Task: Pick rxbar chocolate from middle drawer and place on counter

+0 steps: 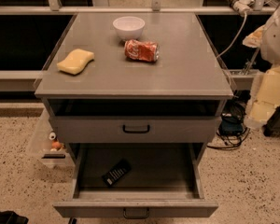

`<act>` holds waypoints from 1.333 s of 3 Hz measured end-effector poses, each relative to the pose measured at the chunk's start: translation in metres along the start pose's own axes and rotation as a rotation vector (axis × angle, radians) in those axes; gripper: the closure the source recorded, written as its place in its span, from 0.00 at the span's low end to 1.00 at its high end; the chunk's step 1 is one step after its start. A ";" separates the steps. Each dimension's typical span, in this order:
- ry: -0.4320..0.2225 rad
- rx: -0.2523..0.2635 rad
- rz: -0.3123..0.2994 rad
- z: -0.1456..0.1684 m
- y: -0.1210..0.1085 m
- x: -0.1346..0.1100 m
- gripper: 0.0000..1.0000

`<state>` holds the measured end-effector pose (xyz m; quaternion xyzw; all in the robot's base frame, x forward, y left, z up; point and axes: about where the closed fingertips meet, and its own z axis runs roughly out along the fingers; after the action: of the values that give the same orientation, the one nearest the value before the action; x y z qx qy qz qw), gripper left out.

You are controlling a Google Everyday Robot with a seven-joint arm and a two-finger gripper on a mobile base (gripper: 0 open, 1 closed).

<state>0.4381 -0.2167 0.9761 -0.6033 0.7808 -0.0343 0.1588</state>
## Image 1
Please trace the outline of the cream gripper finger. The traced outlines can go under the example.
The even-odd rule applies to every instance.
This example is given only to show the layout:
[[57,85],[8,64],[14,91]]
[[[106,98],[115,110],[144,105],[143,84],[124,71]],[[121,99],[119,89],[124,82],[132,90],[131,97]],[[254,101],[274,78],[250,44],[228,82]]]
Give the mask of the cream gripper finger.
[[243,45],[249,48],[259,48],[262,43],[264,26],[260,26],[243,40]]

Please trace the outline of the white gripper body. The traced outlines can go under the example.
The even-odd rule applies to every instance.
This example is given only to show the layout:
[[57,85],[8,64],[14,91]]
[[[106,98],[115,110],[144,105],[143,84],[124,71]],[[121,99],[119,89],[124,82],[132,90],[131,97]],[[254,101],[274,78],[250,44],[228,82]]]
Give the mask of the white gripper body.
[[245,109],[244,125],[250,129],[264,126],[280,106],[280,65],[265,73],[257,72]]

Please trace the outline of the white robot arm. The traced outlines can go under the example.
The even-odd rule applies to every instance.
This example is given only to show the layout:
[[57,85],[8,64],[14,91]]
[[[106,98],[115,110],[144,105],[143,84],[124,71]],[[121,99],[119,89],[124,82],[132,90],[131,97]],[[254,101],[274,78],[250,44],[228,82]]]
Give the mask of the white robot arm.
[[243,44],[259,48],[261,58],[272,67],[258,72],[253,79],[247,102],[244,125],[251,129],[264,126],[280,106],[280,6],[255,32],[248,35]]

